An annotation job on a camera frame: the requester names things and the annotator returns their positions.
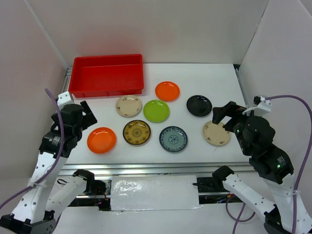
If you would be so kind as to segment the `yellow patterned plate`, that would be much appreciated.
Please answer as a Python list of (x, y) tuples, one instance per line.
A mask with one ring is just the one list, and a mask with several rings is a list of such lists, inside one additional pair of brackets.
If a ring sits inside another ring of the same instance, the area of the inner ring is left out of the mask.
[(122, 135), (128, 144), (141, 146), (150, 139), (151, 128), (149, 124), (143, 120), (132, 120), (124, 126)]

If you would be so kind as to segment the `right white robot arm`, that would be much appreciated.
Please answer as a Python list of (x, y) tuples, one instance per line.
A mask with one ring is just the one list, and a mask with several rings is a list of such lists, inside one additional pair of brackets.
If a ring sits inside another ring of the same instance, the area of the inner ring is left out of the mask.
[(228, 166), (213, 172), (212, 185), (218, 191), (231, 192), (248, 205), (264, 222), (267, 233), (308, 234), (312, 231), (312, 218), (295, 187), (290, 157), (273, 144), (275, 130), (263, 118), (271, 107), (272, 103), (263, 97), (248, 109), (230, 101), (213, 108), (212, 122), (219, 124), (224, 117), (230, 118), (223, 128), (235, 134), (243, 155), (249, 157), (249, 164), (267, 184), (274, 201), (247, 186)]

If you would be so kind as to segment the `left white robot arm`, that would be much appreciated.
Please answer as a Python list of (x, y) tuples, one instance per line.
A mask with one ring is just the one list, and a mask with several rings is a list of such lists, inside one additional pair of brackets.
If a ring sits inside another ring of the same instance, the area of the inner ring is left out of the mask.
[(86, 101), (66, 104), (51, 118), (54, 123), (42, 138), (35, 170), (22, 190), (22, 198), (10, 214), (0, 218), (0, 226), (16, 234), (53, 233), (62, 212), (77, 195), (93, 194), (98, 185), (104, 185), (92, 172), (78, 169), (55, 195), (50, 195), (83, 130), (97, 123)]

